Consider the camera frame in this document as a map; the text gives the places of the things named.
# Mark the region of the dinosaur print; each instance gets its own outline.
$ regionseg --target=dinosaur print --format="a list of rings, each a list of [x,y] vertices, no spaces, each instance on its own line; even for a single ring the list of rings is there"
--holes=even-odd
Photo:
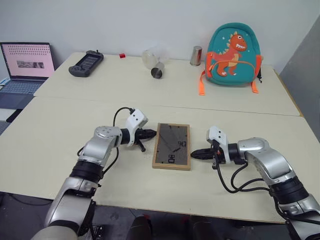
[[[222,77],[227,76],[225,71],[226,67],[229,67],[229,74],[236,75],[234,71],[237,67],[237,63],[225,61],[239,61],[239,58],[242,57],[239,52],[243,52],[247,49],[247,43],[244,37],[238,34],[236,31],[230,35],[230,39],[226,45],[228,48],[226,48],[222,53],[212,52],[212,58],[215,61],[224,61],[218,63],[218,68],[216,71]]]

